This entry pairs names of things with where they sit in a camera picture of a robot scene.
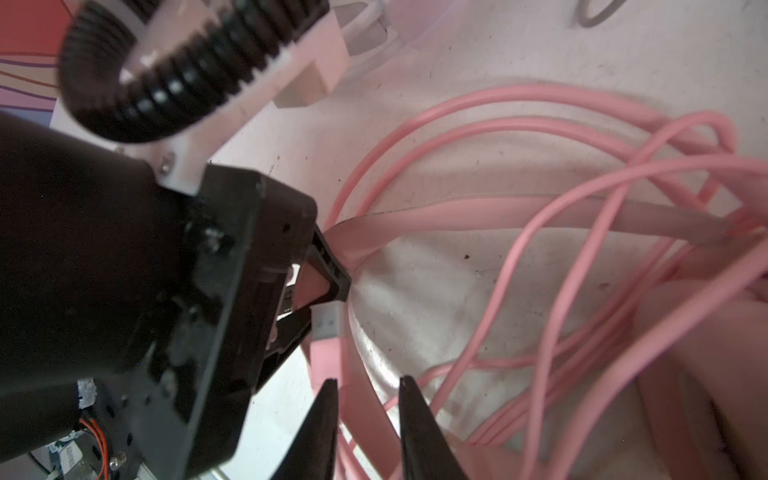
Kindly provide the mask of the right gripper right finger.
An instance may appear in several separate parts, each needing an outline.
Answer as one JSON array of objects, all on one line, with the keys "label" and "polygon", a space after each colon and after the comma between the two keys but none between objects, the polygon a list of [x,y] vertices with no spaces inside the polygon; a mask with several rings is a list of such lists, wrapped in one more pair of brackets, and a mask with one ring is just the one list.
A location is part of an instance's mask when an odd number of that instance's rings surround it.
[{"label": "right gripper right finger", "polygon": [[400,379],[398,400],[403,478],[467,480],[412,376]]}]

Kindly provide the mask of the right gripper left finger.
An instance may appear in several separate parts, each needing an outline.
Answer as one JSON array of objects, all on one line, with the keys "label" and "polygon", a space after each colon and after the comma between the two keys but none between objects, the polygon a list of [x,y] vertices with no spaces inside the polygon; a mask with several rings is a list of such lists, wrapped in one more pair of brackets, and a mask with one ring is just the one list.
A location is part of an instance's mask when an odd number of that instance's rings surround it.
[{"label": "right gripper left finger", "polygon": [[333,479],[338,422],[337,380],[326,379],[271,479]]}]

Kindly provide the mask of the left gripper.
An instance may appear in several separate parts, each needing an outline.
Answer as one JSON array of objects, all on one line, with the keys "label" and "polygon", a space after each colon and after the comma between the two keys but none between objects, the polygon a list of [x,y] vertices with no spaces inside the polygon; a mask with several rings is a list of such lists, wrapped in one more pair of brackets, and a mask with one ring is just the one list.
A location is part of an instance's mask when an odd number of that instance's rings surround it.
[{"label": "left gripper", "polygon": [[228,460],[253,392],[311,332],[309,306],[348,299],[316,216],[255,171],[209,166],[188,196],[145,162],[3,115],[2,459],[77,428],[93,379],[113,452],[160,479]]}]

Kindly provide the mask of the pink cat-ear headphones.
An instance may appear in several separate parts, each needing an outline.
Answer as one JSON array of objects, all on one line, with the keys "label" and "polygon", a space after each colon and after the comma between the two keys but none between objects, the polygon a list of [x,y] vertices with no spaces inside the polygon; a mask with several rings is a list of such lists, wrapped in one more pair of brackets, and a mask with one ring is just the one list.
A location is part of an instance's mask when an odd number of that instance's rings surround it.
[{"label": "pink cat-ear headphones", "polygon": [[[348,319],[371,394],[357,407],[392,409],[401,375],[433,396],[486,310],[501,268],[544,198],[463,198],[343,221],[325,239],[351,276]],[[439,413],[459,440],[520,448],[527,388],[550,310],[601,200],[588,198],[540,230],[526,247],[474,362]],[[576,332],[620,290],[660,240],[674,248],[741,252],[753,235],[730,237],[718,221],[673,207],[628,203],[608,233],[563,331]]]}]

